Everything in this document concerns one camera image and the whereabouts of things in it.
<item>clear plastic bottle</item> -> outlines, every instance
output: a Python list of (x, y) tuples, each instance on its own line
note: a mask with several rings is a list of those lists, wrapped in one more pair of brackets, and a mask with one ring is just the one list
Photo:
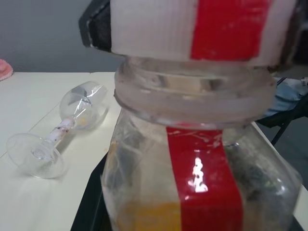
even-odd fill
[(114, 231), (288, 229), (301, 179), (250, 124), (271, 104), (266, 70), (128, 58), (115, 83)]

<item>black chair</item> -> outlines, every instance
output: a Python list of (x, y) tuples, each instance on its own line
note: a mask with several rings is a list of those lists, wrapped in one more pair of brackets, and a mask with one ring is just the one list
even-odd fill
[[(277, 85), (282, 83), (286, 78), (282, 78), (277, 82)], [(275, 145), (280, 139), (284, 131), (290, 125), (292, 120), (308, 117), (308, 94), (306, 94), (295, 106), (293, 110), (280, 112), (272, 116), (257, 120), (256, 122), (262, 124), (268, 128), (279, 126), (280, 129), (276, 136), (271, 141), (272, 145)]]

